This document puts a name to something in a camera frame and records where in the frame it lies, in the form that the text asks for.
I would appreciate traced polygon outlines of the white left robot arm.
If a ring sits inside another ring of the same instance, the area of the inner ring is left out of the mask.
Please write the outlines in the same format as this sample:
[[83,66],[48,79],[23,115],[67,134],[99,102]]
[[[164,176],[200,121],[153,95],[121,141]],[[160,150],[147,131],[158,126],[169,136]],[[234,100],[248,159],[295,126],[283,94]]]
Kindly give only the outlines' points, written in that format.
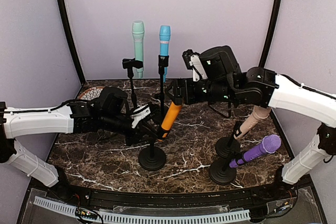
[[1,102],[1,163],[12,165],[28,177],[52,188],[63,201],[74,197],[61,168],[42,161],[16,140],[19,136],[64,133],[80,134],[105,130],[124,135],[127,146],[145,135],[155,136],[148,121],[159,114],[149,102],[130,108],[126,92],[104,87],[95,98],[72,99],[51,108],[17,109]]

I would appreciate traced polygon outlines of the black stand of beige microphone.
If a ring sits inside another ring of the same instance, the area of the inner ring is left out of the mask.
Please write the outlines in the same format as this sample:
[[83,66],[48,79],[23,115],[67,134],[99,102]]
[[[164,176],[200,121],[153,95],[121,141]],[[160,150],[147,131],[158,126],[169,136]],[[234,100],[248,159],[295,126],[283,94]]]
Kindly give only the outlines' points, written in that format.
[[238,140],[246,135],[246,133],[242,133],[240,129],[242,124],[242,121],[236,121],[232,134],[217,140],[215,144],[217,155],[222,158],[227,158],[230,152],[234,154],[240,153],[241,148]]

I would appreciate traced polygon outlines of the orange microphone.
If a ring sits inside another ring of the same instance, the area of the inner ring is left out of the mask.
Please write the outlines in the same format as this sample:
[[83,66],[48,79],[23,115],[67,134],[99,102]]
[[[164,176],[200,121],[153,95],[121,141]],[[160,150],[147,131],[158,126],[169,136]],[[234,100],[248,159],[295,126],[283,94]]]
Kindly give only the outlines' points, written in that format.
[[163,141],[166,139],[169,134],[178,114],[182,109],[182,105],[175,105],[174,102],[171,102],[171,105],[157,131],[157,140]]

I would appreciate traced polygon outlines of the beige microphone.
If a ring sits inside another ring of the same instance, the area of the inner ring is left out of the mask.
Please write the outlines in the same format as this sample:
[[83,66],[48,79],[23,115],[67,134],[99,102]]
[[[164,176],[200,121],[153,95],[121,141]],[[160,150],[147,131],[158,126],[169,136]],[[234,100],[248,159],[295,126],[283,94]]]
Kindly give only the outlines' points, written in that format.
[[239,123],[239,127],[234,130],[234,139],[238,140],[244,137],[259,121],[266,119],[270,111],[270,107],[263,108],[255,105],[247,119],[242,124]]

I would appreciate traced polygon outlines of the black stand of orange microphone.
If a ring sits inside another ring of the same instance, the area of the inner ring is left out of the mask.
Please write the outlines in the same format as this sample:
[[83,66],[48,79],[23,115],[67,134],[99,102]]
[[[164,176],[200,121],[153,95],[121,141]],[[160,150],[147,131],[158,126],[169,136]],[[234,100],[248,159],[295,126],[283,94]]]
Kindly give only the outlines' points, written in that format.
[[166,163],[166,154],[161,148],[155,146],[158,139],[156,131],[147,122],[142,123],[142,131],[149,136],[149,146],[140,151],[138,155],[139,164],[148,171],[160,170]]

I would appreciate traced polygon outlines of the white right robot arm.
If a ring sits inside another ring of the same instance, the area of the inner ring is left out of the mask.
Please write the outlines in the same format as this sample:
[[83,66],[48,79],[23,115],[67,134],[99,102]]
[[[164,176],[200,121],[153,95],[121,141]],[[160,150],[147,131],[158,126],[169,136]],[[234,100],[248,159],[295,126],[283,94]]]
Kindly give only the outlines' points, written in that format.
[[236,123],[231,136],[216,143],[219,159],[209,169],[211,179],[220,185],[229,184],[236,175],[235,168],[261,155],[260,144],[245,153],[238,152],[238,140],[260,120],[268,117],[271,109],[293,111],[321,122],[312,141],[293,160],[276,172],[275,183],[268,188],[273,200],[280,199],[304,174],[320,161],[335,155],[335,95],[298,83],[284,74],[262,67],[242,72],[229,46],[218,46],[198,54],[183,53],[187,69],[193,76],[175,79],[166,89],[171,105],[159,129],[159,139],[170,132],[185,104],[226,102],[228,105],[252,104],[254,109],[243,123]]

